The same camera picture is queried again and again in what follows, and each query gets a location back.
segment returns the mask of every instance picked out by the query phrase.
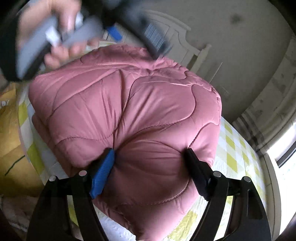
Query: hand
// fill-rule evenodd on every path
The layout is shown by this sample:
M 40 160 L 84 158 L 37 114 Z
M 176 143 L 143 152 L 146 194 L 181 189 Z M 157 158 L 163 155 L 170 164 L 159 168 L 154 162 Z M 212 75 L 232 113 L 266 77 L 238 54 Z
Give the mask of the hand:
M 59 16 L 62 31 L 69 32 L 74 30 L 76 15 L 80 9 L 80 0 L 39 0 L 36 4 L 27 8 L 20 17 L 17 47 L 21 48 L 37 26 L 53 12 Z M 59 68 L 69 59 L 80 56 L 84 52 L 86 44 L 86 41 L 77 43 L 70 49 L 61 45 L 52 47 L 51 53 L 45 55 L 44 63 L 49 68 Z M 99 39 L 93 39 L 89 44 L 98 46 Z

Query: yellow blanket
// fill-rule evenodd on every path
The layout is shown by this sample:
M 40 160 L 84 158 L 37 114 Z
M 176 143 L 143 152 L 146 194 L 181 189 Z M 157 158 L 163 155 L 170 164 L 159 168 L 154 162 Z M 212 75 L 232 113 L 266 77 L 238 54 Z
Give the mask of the yellow blanket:
M 38 196 L 43 184 L 24 156 L 19 137 L 15 87 L 11 89 L 0 96 L 0 104 L 4 105 L 0 105 L 0 194 Z

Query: white headboard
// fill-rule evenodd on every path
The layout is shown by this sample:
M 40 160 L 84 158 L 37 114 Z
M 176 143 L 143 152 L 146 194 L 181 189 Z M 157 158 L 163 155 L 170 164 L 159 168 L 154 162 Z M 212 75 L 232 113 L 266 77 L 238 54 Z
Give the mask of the white headboard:
M 186 41 L 186 32 L 191 30 L 189 26 L 165 13 L 152 10 L 147 10 L 146 12 L 151 21 L 163 31 L 165 37 L 173 45 L 167 56 L 196 73 L 205 61 L 211 45 L 207 44 L 203 50 L 194 48 Z M 127 30 L 121 26 L 117 26 L 117 28 L 123 36 L 122 42 L 129 45 L 143 46 Z M 104 34 L 104 39 L 112 41 L 112 38 L 107 32 Z

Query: wall stain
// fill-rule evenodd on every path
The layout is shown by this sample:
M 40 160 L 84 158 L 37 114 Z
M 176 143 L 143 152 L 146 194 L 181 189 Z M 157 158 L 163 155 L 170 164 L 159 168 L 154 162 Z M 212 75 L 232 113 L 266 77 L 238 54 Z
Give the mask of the wall stain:
M 296 67 L 296 59 L 290 58 L 288 55 L 285 54 L 285 57 L 290 61 L 293 67 Z
M 286 85 L 279 83 L 275 78 L 271 78 L 273 85 L 283 94 L 286 90 Z
M 263 114 L 263 110 L 257 110 L 254 113 L 254 116 L 256 119 L 258 119 Z
M 230 16 L 230 23 L 233 25 L 237 25 L 242 21 L 244 21 L 243 17 L 237 13 Z

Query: sunlight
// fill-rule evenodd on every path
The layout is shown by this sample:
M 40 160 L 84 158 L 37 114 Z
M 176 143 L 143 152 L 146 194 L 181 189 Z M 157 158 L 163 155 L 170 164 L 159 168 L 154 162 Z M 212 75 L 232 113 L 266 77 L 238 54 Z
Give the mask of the sunlight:
M 268 155 L 275 160 L 278 160 L 281 155 L 287 151 L 295 139 L 296 129 L 295 125 L 291 126 L 285 134 L 267 151 Z

